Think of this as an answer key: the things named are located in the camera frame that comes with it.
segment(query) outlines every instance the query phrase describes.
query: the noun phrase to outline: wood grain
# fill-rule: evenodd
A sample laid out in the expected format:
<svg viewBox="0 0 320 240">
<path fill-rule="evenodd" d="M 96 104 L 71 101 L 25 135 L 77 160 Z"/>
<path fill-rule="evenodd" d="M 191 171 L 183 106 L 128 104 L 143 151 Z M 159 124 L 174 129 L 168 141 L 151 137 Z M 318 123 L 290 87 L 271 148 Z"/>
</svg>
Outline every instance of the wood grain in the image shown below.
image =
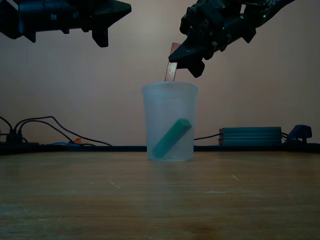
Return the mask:
<svg viewBox="0 0 320 240">
<path fill-rule="evenodd" d="M 319 223 L 317 154 L 0 157 L 0 239 L 313 240 Z"/>
</svg>

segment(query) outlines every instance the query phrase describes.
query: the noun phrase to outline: beige wall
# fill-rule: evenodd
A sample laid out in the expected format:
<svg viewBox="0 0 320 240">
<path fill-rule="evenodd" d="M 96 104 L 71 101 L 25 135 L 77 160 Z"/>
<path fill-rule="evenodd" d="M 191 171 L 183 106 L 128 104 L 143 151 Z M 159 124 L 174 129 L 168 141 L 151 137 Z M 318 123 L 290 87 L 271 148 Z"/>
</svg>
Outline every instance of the beige wall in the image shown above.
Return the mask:
<svg viewBox="0 0 320 240">
<path fill-rule="evenodd" d="M 54 115 L 87 137 L 144 145 L 141 87 L 164 80 L 171 43 L 185 39 L 180 19 L 196 0 L 127 2 L 132 13 L 110 28 L 108 48 L 81 30 L 38 33 L 35 44 L 0 35 L 0 115 L 13 123 Z M 199 88 L 197 137 L 222 127 L 289 132 L 306 124 L 312 142 L 320 142 L 319 12 L 319 0 L 297 0 L 259 28 L 251 44 L 239 40 L 207 61 L 202 77 L 177 72 L 177 81 Z M 29 141 L 64 141 L 37 123 L 24 134 Z"/>
</svg>

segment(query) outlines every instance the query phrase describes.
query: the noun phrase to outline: black cable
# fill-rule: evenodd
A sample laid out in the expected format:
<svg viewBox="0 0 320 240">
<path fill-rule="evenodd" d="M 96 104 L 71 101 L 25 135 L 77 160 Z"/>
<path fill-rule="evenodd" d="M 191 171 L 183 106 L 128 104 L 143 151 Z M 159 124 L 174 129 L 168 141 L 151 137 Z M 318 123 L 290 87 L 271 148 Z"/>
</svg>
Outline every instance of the black cable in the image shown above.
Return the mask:
<svg viewBox="0 0 320 240">
<path fill-rule="evenodd" d="M 198 141 L 198 140 L 202 140 L 202 139 L 210 139 L 210 138 L 214 138 L 214 137 L 217 137 L 217 136 L 220 136 L 221 134 L 215 134 L 215 135 L 212 135 L 212 136 L 205 136 L 205 137 L 200 137 L 200 138 L 196 138 L 194 139 L 195 141 Z"/>
<path fill-rule="evenodd" d="M 289 136 L 288 134 L 286 134 L 286 133 L 284 133 L 284 132 L 282 132 L 281 134 L 282 134 L 282 137 L 283 137 L 284 139 L 287 139 L 287 140 L 288 140 L 288 136 Z"/>
<path fill-rule="evenodd" d="M 96 145 L 94 144 L 90 144 L 90 143 L 83 143 L 83 144 L 79 144 L 80 146 L 90 146 L 90 147 L 96 147 Z"/>
<path fill-rule="evenodd" d="M 20 126 L 20 129 L 19 129 L 19 132 L 22 131 L 22 128 L 25 124 L 27 123 L 42 123 L 42 124 L 46 124 L 48 126 L 50 126 L 51 128 L 53 128 L 54 130 L 58 131 L 59 133 L 61 133 L 63 136 L 65 136 L 70 142 L 74 142 L 72 141 L 72 139 L 70 137 L 68 137 L 67 135 L 65 135 L 62 131 L 60 131 L 58 128 L 55 128 L 54 126 L 52 126 L 50 123 L 47 123 L 45 121 L 39 121 L 39 120 L 28 120 L 28 121 L 25 121 L 21 126 Z"/>
<path fill-rule="evenodd" d="M 8 122 L 4 117 L 0 116 L 0 119 L 2 119 L 3 121 L 5 121 L 6 124 L 9 125 L 10 130 L 12 130 L 12 125 L 10 124 L 10 122 Z"/>
<path fill-rule="evenodd" d="M 94 139 L 90 139 L 90 138 L 87 138 L 87 137 L 84 137 L 84 136 L 81 136 L 79 134 L 76 134 L 74 133 L 73 131 L 70 131 L 68 129 L 66 129 L 64 126 L 62 126 L 60 124 L 60 122 L 58 122 L 58 120 L 54 117 L 54 116 L 43 116 L 43 117 L 33 117 L 33 118 L 28 118 L 28 119 L 24 119 L 24 120 L 21 120 L 20 122 L 18 122 L 14 129 L 16 130 L 19 126 L 19 124 L 25 122 L 25 121 L 31 121 L 31 120 L 40 120 L 40 119 L 53 119 L 63 130 L 67 131 L 68 133 L 71 133 L 79 138 L 82 138 L 82 139 L 85 139 L 85 140 L 88 140 L 88 141 L 91 141 L 91 142 L 95 142 L 95 143 L 100 143 L 100 144 L 105 144 L 105 145 L 108 145 L 108 146 L 112 146 L 111 144 L 107 143 L 107 142 L 104 142 L 104 141 L 98 141 L 98 140 L 94 140 Z"/>
<path fill-rule="evenodd" d="M 8 135 L 9 135 L 9 133 L 2 133 L 2 134 L 0 134 L 0 136 L 8 136 Z M 24 137 L 22 137 L 22 140 L 24 140 L 26 144 L 28 143 L 28 140 L 25 139 Z"/>
</svg>

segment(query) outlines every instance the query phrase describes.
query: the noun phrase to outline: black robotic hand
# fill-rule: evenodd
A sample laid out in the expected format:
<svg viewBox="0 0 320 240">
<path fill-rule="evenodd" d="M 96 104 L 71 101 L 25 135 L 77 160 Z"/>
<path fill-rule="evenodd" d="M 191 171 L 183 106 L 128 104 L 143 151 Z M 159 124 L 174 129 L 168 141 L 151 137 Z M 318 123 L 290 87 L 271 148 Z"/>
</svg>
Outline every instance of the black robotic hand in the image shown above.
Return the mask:
<svg viewBox="0 0 320 240">
<path fill-rule="evenodd" d="M 198 0 L 188 7 L 181 20 L 180 31 L 187 35 L 183 44 L 170 55 L 178 69 L 188 69 L 198 78 L 205 64 L 217 51 L 224 51 L 234 41 L 243 38 L 247 43 L 256 28 L 270 20 L 294 0 Z"/>
<path fill-rule="evenodd" d="M 0 0 L 0 33 L 11 39 L 25 36 L 36 42 L 36 32 L 92 30 L 92 38 L 108 47 L 108 28 L 131 12 L 131 5 L 116 0 Z"/>
</svg>

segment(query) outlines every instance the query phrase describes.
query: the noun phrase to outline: plastic cup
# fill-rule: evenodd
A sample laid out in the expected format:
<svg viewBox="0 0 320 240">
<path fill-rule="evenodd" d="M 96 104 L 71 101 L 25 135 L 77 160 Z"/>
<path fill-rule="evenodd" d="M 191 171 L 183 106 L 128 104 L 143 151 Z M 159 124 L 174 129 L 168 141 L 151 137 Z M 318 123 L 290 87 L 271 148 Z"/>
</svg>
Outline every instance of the plastic cup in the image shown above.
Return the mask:
<svg viewBox="0 0 320 240">
<path fill-rule="evenodd" d="M 148 158 L 192 160 L 198 88 L 185 82 L 157 82 L 146 85 L 142 92 Z"/>
</svg>

